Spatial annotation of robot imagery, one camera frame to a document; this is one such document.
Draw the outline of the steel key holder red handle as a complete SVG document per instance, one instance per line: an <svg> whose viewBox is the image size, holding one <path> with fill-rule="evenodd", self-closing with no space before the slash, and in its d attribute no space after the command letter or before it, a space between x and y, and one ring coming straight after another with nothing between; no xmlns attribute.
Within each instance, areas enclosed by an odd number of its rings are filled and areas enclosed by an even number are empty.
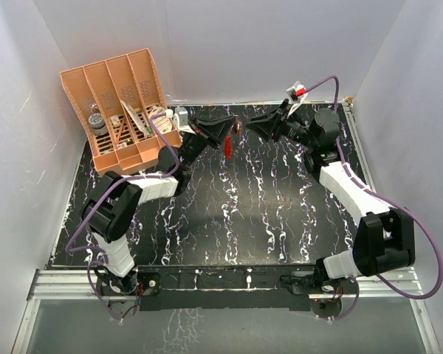
<svg viewBox="0 0 443 354"><path fill-rule="evenodd" d="M233 137L240 136L242 134L242 124L240 120L236 120L233 124L229 134L224 140L224 155L227 159L231 159L233 156Z"/></svg>

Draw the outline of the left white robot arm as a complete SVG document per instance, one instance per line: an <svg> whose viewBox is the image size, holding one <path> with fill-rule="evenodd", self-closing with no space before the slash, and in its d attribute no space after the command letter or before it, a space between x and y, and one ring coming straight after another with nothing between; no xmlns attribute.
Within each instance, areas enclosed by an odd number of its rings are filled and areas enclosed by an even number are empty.
<svg viewBox="0 0 443 354"><path fill-rule="evenodd" d="M215 120L194 119L180 147L164 138L156 171L139 176L105 173L81 210L80 229L87 228L98 243L104 262L94 268L97 277L119 294L137 287L135 262L129 251L128 231L137 207L147 201L182 194L191 178L190 166L207 147L218 148L237 126L233 115Z"/></svg>

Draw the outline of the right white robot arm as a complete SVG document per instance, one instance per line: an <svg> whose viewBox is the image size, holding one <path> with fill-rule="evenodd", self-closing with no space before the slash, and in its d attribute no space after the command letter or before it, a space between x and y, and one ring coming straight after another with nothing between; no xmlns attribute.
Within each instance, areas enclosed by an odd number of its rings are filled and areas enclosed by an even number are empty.
<svg viewBox="0 0 443 354"><path fill-rule="evenodd" d="M332 292L342 279L376 276L414 264L413 220L405 212L371 194L367 184L351 172L338 147L340 118L329 109L318 110L311 122L304 121L283 101L277 109L252 118L247 129L263 140L286 137L304 147L306 170L346 208L357 233L350 250L316 261L312 274L282 277L285 284L298 284Z"/></svg>

